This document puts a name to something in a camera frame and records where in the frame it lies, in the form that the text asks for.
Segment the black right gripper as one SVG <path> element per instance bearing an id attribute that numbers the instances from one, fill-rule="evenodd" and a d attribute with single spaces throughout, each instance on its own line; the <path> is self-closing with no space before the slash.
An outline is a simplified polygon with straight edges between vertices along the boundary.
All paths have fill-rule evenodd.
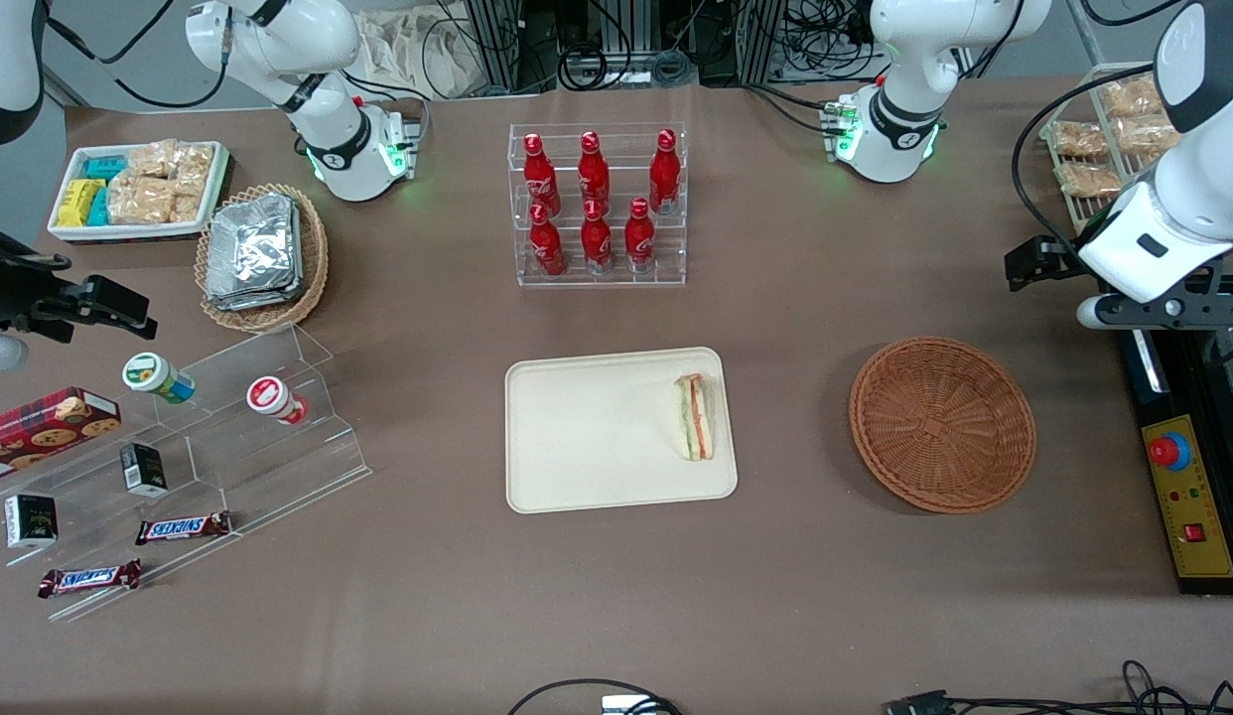
<path id="1" fill-rule="evenodd" d="M 72 259 L 42 254 L 0 231 L 0 332 L 41 335 L 60 344 L 72 341 L 73 325 L 57 317 L 41 318 L 39 303 L 58 302 L 72 282 L 57 272 L 72 268 Z M 150 300 L 102 275 L 89 275 L 73 288 L 76 321 L 83 325 L 107 325 L 129 332 L 141 340 L 157 338 L 158 322 L 148 314 Z"/>

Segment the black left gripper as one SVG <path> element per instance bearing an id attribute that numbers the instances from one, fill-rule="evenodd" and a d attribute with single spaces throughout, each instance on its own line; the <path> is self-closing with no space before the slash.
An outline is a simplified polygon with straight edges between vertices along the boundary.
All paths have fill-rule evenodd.
<path id="1" fill-rule="evenodd" d="M 1004 256 L 1004 276 L 1007 279 L 1011 293 L 1028 288 L 1034 282 L 1065 280 L 1079 275 L 1080 264 L 1070 256 L 1062 240 L 1052 235 L 1033 235 Z M 1233 272 L 1226 271 L 1226 264 L 1201 264 L 1187 276 L 1161 290 L 1157 297 L 1145 298 L 1145 302 L 1207 297 L 1207 295 L 1233 295 Z M 1143 298 L 1131 297 L 1126 291 L 1113 288 L 1110 284 L 1099 285 L 1096 300 L 1107 297 L 1143 302 Z"/>

